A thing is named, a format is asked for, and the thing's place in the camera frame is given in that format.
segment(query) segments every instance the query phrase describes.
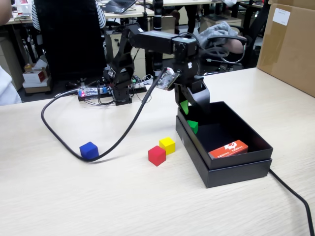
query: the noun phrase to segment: green cube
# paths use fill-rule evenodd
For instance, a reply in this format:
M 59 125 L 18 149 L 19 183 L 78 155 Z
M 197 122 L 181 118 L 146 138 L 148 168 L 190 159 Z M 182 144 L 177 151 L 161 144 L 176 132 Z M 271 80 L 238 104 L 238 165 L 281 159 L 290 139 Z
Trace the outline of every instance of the green cube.
M 189 124 L 189 126 L 191 127 L 193 132 L 196 134 L 198 132 L 198 122 L 192 121 L 192 120 L 187 120 L 187 123 Z

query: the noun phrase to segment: blue cube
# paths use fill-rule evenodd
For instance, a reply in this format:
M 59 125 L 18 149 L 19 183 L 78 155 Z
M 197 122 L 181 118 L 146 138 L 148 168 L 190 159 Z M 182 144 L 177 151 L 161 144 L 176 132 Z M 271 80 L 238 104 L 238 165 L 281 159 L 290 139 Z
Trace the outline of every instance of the blue cube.
M 80 146 L 81 155 L 84 159 L 91 160 L 98 156 L 98 148 L 92 142 Z

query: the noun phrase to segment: open box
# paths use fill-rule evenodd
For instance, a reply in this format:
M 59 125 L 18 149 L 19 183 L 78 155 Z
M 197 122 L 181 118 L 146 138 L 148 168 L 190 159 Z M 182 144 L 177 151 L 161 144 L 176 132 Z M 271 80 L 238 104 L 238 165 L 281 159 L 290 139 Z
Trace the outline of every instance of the open box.
M 194 134 L 187 120 L 198 122 Z M 178 110 L 176 131 L 207 188 L 264 177 L 268 174 L 273 148 L 224 102 L 210 105 L 202 114 L 189 107 Z M 248 153 L 212 159 L 209 152 L 236 140 L 248 145 Z

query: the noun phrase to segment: yellow cube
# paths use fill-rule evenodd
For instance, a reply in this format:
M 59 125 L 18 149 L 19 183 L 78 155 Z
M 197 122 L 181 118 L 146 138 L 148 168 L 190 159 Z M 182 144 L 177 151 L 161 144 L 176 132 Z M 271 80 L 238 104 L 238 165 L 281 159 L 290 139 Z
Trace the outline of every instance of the yellow cube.
M 166 155 L 175 152 L 175 142 L 170 137 L 161 139 L 159 146 L 166 151 Z

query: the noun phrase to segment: white box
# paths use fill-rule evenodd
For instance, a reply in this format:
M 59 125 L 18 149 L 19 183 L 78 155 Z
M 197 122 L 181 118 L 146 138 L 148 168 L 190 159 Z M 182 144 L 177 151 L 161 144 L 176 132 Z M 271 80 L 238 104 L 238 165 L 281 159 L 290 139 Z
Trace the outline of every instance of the white box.
M 23 77 L 26 83 L 40 84 L 45 79 L 45 74 L 43 71 L 31 70 L 23 73 Z
M 46 87 L 50 85 L 50 81 L 51 81 L 51 76 L 49 76 L 49 78 L 46 78 L 43 80 L 43 82 L 39 83 L 23 83 L 23 87 L 24 88 L 36 88 L 36 87 Z

